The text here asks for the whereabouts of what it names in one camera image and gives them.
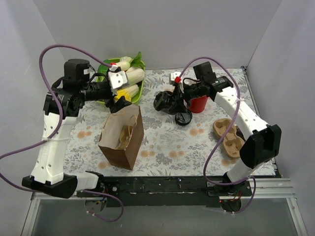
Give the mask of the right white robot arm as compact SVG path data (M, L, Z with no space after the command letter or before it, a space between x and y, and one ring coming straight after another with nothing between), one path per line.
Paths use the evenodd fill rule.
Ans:
M222 182L216 183L232 196L259 166L278 155L282 131L278 125L269 125L262 120L241 100L239 87L231 74L216 77L209 62L194 66L194 73L196 78L189 86L184 82L183 73L170 74L169 82L175 86L174 93L179 95L176 100L211 98L232 118L231 123L237 124L245 138L240 160L226 172Z

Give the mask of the separated cardboard cup carrier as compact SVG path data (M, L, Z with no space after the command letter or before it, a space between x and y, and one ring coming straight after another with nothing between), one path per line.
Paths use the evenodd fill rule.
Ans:
M121 129L120 136L119 136L119 143L116 146L116 149L125 149L127 147L131 139L132 130L133 130L133 127L130 125L124 126Z

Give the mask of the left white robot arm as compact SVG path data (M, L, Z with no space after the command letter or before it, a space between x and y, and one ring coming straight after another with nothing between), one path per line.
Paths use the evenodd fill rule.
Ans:
M90 74L85 59L70 59L64 63L64 75L55 81L44 102L43 145L34 169L22 179L22 186L50 196L67 199L77 191L88 190L98 197L104 193L102 175L84 172L75 175L63 171L64 158L71 130L80 109L87 101L104 100L111 113L131 105L117 90L128 86L126 73L115 64L106 73Z

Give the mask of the black coffee cup lid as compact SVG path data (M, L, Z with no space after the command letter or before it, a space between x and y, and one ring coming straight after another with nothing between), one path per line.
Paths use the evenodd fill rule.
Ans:
M192 113L187 111L186 113L177 113L175 115L175 122L180 126L186 126L190 124L192 120Z

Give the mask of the brown paper takeout bag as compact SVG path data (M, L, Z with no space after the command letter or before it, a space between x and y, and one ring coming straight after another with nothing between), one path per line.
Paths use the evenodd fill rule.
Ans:
M112 166L132 170L143 137L141 110L132 104L108 116L98 147Z

